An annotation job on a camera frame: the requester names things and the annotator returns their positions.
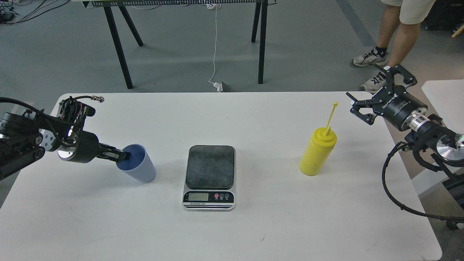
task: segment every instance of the person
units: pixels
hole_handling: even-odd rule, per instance
[[[394,67],[401,64],[419,37],[420,23],[426,18],[435,0],[381,0],[385,6],[376,46],[353,59],[356,66],[377,64]],[[396,29],[391,54],[387,52]],[[361,85],[363,91],[376,93],[385,84],[385,74],[377,73]]]

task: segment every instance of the blue cup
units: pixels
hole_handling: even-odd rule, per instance
[[[130,152],[130,158],[116,163],[116,166],[129,176],[150,183],[155,178],[156,171],[147,150],[140,144],[132,144],[123,151]]]

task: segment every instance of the yellow squeeze bottle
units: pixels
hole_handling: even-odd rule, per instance
[[[337,143],[337,135],[329,127],[337,105],[338,103],[335,102],[327,126],[314,131],[308,147],[303,154],[300,162],[300,170],[308,176],[315,176],[321,170],[332,149],[335,147],[335,143]]]

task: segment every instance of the grey floor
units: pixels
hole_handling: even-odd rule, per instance
[[[25,15],[39,3],[34,0],[15,10]],[[0,26],[0,96],[50,112],[65,93],[215,91],[208,83],[213,74],[215,11],[200,5],[148,11],[128,7],[144,47],[136,44],[119,10],[113,11],[134,89],[126,89],[103,9],[70,2],[31,21]],[[254,5],[223,5],[217,11],[213,82],[224,81],[232,91],[359,90],[375,68],[355,67],[351,59],[372,48],[382,12],[382,3],[372,0],[279,0],[269,6],[264,84],[258,85],[259,40],[250,42]],[[419,82],[409,92],[429,105],[420,89],[424,82],[464,78],[464,36],[450,36],[448,31],[422,30],[403,62]],[[18,110],[0,104],[1,112]],[[353,122],[363,124],[356,118]],[[391,126],[390,132],[395,141],[406,135]],[[411,178],[423,169],[411,155],[402,158]],[[14,180],[11,176],[0,182],[0,202]],[[464,215],[444,188],[422,203],[427,213]],[[450,231],[441,221],[430,223],[443,250],[441,260],[464,260],[464,230]]]

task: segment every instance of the khaki shorts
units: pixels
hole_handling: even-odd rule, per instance
[[[405,25],[421,23],[429,14],[435,0],[381,0],[384,4],[401,7],[400,22]]]

